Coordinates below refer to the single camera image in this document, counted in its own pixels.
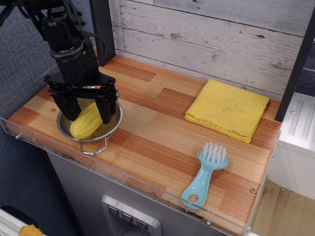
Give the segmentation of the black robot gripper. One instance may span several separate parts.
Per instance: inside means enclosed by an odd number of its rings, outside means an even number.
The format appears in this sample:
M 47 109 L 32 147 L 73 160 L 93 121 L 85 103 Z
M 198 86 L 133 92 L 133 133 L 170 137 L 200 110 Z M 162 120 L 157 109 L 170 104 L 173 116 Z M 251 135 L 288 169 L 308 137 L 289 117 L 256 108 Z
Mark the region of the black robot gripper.
M 93 50 L 79 46 L 67 51 L 53 51 L 58 70 L 44 76 L 54 102 L 70 121 L 81 113 L 77 98 L 95 99 L 103 124 L 108 124 L 116 113 L 116 100 L 119 92 L 115 88 L 116 80 L 102 74 Z

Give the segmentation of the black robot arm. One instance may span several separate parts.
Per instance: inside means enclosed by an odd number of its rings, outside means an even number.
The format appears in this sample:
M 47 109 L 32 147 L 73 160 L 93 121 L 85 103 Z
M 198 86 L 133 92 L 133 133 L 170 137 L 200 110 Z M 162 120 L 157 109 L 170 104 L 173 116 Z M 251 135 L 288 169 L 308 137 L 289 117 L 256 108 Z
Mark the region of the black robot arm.
M 108 124 L 119 97 L 116 80 L 99 71 L 98 60 L 105 52 L 94 52 L 90 38 L 98 35 L 84 31 L 82 12 L 70 0 L 2 0 L 0 4 L 4 6 L 1 23 L 17 7 L 48 43 L 59 71 L 46 75 L 44 81 L 63 115 L 74 121 L 81 113 L 78 99 L 93 99 L 102 123 Z

